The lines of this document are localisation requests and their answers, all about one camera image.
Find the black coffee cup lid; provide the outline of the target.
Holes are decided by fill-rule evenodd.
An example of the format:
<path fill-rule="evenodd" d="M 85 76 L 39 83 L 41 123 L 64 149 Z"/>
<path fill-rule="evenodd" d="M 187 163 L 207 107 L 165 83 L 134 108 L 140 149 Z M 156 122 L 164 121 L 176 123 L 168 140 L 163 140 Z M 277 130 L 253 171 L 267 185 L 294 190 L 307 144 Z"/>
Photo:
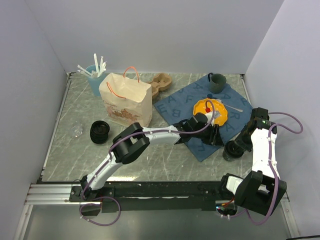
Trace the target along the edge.
<path fill-rule="evenodd" d="M 236 143 L 235 140 L 228 141 L 224 146 L 224 150 L 226 150 L 228 152 L 242 151 L 244 153 L 244 150 Z"/>

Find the brown paper takeout bag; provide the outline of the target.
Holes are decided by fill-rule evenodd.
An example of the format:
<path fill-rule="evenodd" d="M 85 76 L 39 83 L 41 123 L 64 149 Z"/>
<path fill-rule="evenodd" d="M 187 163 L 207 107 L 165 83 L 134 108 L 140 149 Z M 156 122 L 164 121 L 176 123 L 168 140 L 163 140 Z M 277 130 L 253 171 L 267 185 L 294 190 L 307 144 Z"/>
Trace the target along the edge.
<path fill-rule="evenodd" d="M 117 73 L 109 73 L 99 85 L 99 92 L 109 119 L 128 127 L 139 123 L 148 127 L 152 120 L 153 101 L 152 86 L 140 80 L 135 67 L 136 79 Z"/>

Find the dark takeout coffee cup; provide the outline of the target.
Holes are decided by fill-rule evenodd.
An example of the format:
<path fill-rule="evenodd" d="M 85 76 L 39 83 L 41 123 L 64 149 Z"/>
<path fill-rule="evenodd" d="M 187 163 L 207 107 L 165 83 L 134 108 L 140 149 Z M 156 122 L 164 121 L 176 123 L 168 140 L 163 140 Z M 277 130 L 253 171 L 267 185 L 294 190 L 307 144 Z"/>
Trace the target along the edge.
<path fill-rule="evenodd" d="M 241 158 L 243 156 L 243 154 L 244 153 L 242 151 L 232 152 L 232 151 L 224 150 L 222 153 L 222 157 L 228 162 L 233 162 L 233 161 Z"/>

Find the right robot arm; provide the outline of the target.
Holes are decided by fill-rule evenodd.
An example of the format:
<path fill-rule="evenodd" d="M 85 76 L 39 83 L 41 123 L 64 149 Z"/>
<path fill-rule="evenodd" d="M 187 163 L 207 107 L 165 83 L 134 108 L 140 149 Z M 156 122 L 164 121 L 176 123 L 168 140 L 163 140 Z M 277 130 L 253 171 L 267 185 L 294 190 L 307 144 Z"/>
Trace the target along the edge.
<path fill-rule="evenodd" d="M 219 195 L 223 199 L 234 196 L 234 203 L 242 208 L 267 216 L 287 190 L 280 179 L 275 159 L 277 128 L 269 120 L 268 110 L 254 108 L 248 123 L 235 140 L 228 141 L 222 153 L 227 161 L 241 158 L 244 152 L 252 153 L 252 168 L 245 178 L 226 174 L 221 179 Z"/>

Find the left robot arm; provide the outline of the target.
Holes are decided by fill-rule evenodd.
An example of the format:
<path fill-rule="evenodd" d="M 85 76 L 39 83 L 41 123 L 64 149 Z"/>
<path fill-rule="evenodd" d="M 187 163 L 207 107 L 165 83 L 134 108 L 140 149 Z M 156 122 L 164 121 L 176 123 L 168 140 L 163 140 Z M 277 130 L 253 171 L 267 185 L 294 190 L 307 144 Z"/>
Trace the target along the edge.
<path fill-rule="evenodd" d="M 184 144 L 196 138 L 205 145 L 223 147 L 219 125 L 214 121 L 211 113 L 197 113 L 167 127 L 142 127 L 138 122 L 131 124 L 113 139 L 113 145 L 100 165 L 81 179 L 80 199 L 94 201 L 107 179 L 123 165 L 137 160 L 149 146 Z"/>

